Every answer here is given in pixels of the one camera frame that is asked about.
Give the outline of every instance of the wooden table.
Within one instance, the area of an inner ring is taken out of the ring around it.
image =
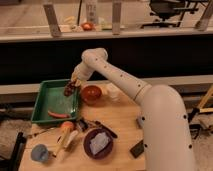
[[[35,138],[29,139],[22,161],[20,171],[133,171],[145,170],[144,154],[135,159],[129,152],[130,148],[138,143],[143,135],[142,130],[136,124],[136,117],[141,111],[123,92],[119,94],[119,100],[113,102],[106,93],[106,84],[97,84],[103,92],[103,96],[95,106],[83,104],[80,108],[80,115],[88,120],[98,120],[107,127],[111,128],[118,138],[114,139],[112,152],[102,160],[89,158],[84,152],[83,140],[86,133],[80,133],[73,142],[70,150],[62,149],[56,158],[44,163],[31,160],[32,148],[37,144],[45,144],[49,151],[56,148],[56,142],[61,132],[59,128],[40,134]],[[41,127],[32,125],[31,133],[40,131]]]

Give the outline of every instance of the green tray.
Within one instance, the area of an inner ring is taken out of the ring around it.
[[[79,90],[69,96],[64,96],[64,87],[68,83],[67,80],[51,80],[43,81],[36,99],[34,111],[31,117],[32,123],[48,124],[60,123],[67,120],[76,120],[78,115]],[[55,113],[70,114],[70,118],[53,118],[48,115],[50,110]]]

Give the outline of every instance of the white cup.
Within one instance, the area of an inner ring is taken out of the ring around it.
[[[119,99],[120,89],[116,87],[114,84],[109,83],[106,85],[107,94],[112,101],[117,101]]]

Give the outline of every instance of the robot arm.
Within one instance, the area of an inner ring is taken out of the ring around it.
[[[106,59],[103,48],[88,49],[73,75],[85,81],[97,71],[141,106],[147,170],[195,171],[187,114],[180,95],[166,85],[151,86]]]

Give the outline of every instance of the brown bowl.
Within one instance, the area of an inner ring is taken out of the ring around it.
[[[100,152],[98,152],[96,155],[93,155],[91,150],[90,150],[90,141],[91,139],[93,139],[98,133],[101,132],[105,132],[106,135],[110,138],[109,143],[107,144],[107,146],[101,150]],[[105,129],[94,129],[92,131],[90,131],[87,136],[84,139],[84,151],[86,152],[86,154],[93,158],[93,159],[103,159],[106,156],[108,156],[108,154],[112,151],[112,147],[113,147],[113,139],[110,135],[110,133],[105,130]]]

